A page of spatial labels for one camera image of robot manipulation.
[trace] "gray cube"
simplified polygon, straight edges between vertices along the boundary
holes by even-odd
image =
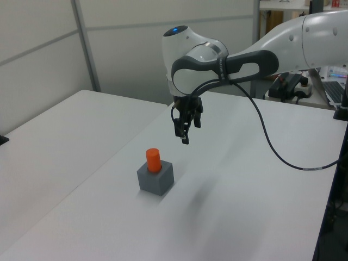
[[[161,160],[161,170],[157,173],[147,169],[147,163],[136,172],[142,190],[162,196],[174,183],[173,164]]]

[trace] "orange cylinder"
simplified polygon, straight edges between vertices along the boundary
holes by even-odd
[[[159,150],[156,148],[149,148],[146,151],[147,169],[151,172],[159,172],[162,168],[159,157]]]

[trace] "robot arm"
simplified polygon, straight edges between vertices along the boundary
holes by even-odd
[[[176,135],[188,144],[192,120],[200,127],[199,95],[208,89],[294,70],[348,61],[348,11],[302,16],[282,23],[246,50],[228,55],[219,41],[187,26],[163,35],[167,82],[180,112]]]

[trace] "cable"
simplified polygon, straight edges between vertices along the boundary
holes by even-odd
[[[185,124],[185,119],[186,119],[186,117],[187,117],[189,104],[190,104],[190,101],[191,101],[192,97],[194,96],[194,94],[195,94],[196,92],[198,92],[199,89],[202,88],[202,87],[204,87],[205,85],[207,85],[207,84],[209,84],[209,83],[215,83],[215,82],[218,82],[218,81],[219,81],[219,79],[208,80],[208,81],[202,83],[201,85],[199,85],[199,86],[189,95],[188,101],[187,101],[187,103],[185,104],[184,115],[183,115],[183,119],[184,119],[184,120],[183,120],[182,123],[181,123],[181,129],[184,129],[184,124]]]
[[[286,165],[294,168],[294,169],[297,169],[297,170],[304,170],[304,171],[314,171],[314,170],[323,170],[323,169],[327,169],[328,167],[331,167],[339,162],[341,162],[342,160],[348,158],[348,153],[345,154],[344,156],[342,156],[341,158],[339,158],[338,160],[335,160],[334,162],[328,164],[328,165],[325,165],[325,166],[322,166],[322,167],[298,167],[298,166],[295,166],[293,164],[290,164],[288,163],[286,160],[284,160],[277,152],[276,150],[273,148],[273,145],[270,141],[270,138],[268,137],[268,134],[267,134],[267,130],[266,130],[266,127],[265,127],[265,123],[263,121],[263,118],[262,118],[262,115],[261,115],[261,112],[259,110],[259,108],[257,107],[256,103],[254,102],[254,100],[252,99],[252,97],[240,86],[238,85],[237,83],[233,82],[232,80],[229,81],[229,83],[231,85],[235,85],[237,86],[245,95],[246,97],[248,97],[248,99],[251,101],[251,103],[254,105],[256,111],[257,111],[257,114],[259,115],[260,117],[260,120],[261,120],[261,124],[262,124],[262,128],[263,128],[263,131],[265,133],[265,136],[266,136],[266,140],[269,144],[269,146],[271,147],[273,153],[278,157],[278,159],[280,159],[283,163],[285,163]]]
[[[336,207],[336,204],[334,204],[335,209],[336,209],[336,210],[340,209],[340,208],[343,206],[343,204],[344,204],[344,199],[343,199],[343,197],[342,197],[342,195],[341,195],[341,204],[340,204],[338,207]]]
[[[193,95],[196,94],[196,93],[200,90],[200,88],[203,88],[205,85],[207,85],[207,84],[209,84],[209,83],[219,83],[219,79],[208,80],[208,81],[206,81],[205,83],[202,83],[200,86],[198,86],[198,87],[189,95],[189,98],[192,98]],[[220,84],[219,84],[219,85],[212,85],[212,86],[209,86],[209,87],[207,87],[204,91],[210,90],[210,89],[215,88],[215,87],[217,87],[217,86],[220,86]]]
[[[306,94],[303,91],[297,91],[294,93],[295,96],[297,96],[295,104],[299,103],[299,100],[302,98],[305,98]]]

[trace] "desk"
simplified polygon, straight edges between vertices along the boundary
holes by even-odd
[[[329,82],[329,81],[337,81],[339,82],[342,87],[344,88],[345,83],[346,83],[346,78],[339,78],[339,77],[328,77],[327,76],[328,72],[328,66],[324,66],[321,68],[319,75],[321,76],[321,80],[323,82]],[[308,78],[308,83],[311,84],[312,81],[310,80],[310,76],[308,75],[307,72],[304,72],[303,76]],[[266,92],[264,96],[265,100],[268,101],[276,101],[280,102],[281,99],[279,98],[273,98],[268,96],[268,91]],[[295,104],[297,100],[297,97],[292,98],[291,100],[285,100],[285,103],[291,103]],[[303,105],[303,106],[310,106],[314,108],[321,108],[321,109],[328,109],[328,110],[334,110],[334,106],[328,106],[327,102],[323,99],[323,97],[318,93],[317,89],[312,86],[312,95],[310,98],[303,98],[300,99],[298,102],[298,105]]]
[[[80,91],[7,134],[0,146],[0,253],[165,108]]]
[[[284,165],[247,98],[207,92],[202,101],[189,145],[166,109],[0,260],[312,260],[335,167]],[[286,160],[315,167],[338,158],[347,123],[332,111],[255,102]],[[150,147],[173,163],[164,197],[139,190]]]

